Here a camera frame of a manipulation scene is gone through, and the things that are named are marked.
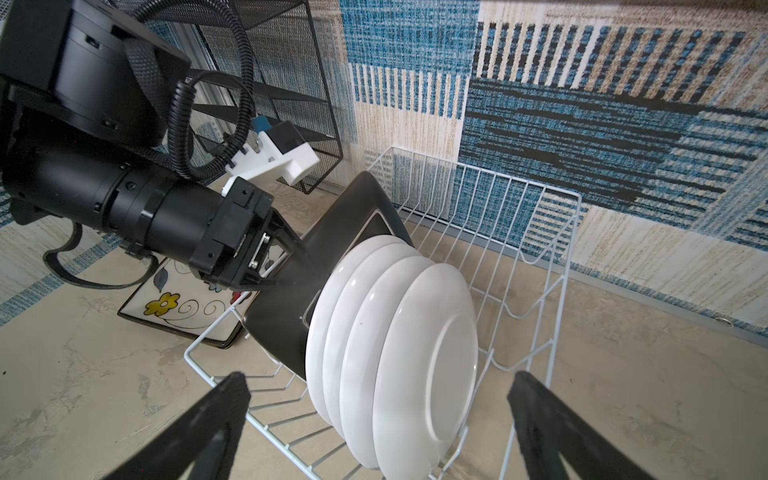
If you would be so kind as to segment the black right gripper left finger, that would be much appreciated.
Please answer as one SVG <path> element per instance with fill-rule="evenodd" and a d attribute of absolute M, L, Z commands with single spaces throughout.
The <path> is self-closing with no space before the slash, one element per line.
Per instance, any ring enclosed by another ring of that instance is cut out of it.
<path fill-rule="evenodd" d="M 227 479 L 251 399 L 246 377 L 233 372 L 108 479 Z"/>

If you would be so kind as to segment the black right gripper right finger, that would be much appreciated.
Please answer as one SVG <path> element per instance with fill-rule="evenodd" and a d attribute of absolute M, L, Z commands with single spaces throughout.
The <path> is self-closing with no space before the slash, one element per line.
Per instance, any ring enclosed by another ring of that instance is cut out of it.
<path fill-rule="evenodd" d="M 515 374 L 507 401 L 530 479 L 651 477 L 531 373 Z"/>

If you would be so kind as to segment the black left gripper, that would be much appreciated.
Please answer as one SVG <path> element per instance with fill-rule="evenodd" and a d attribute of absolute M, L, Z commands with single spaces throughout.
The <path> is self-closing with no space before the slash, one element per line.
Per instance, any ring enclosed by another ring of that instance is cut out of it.
<path fill-rule="evenodd" d="M 273 290 L 298 286 L 299 276 L 262 274 L 270 246 L 303 258 L 301 238 L 272 206 L 274 197 L 237 177 L 193 250 L 188 266 L 201 280 L 232 290 Z"/>

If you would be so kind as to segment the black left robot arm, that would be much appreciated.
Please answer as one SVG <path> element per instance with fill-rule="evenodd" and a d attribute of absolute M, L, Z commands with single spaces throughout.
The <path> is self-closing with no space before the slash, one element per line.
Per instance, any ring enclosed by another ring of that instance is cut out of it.
<path fill-rule="evenodd" d="M 237 178 L 208 187 L 246 149 L 256 109 L 254 54 L 228 1 L 195 1 L 234 36 L 240 60 L 236 129 L 203 166 L 191 161 L 197 84 L 189 58 L 147 27 L 173 8 L 147 1 L 130 12 L 101 1 L 15 1 L 1 35 L 1 180 L 13 220 L 72 223 L 116 235 L 155 272 L 162 257 L 236 291 L 274 288 L 259 269 L 271 244 L 309 260 L 272 197 Z"/>

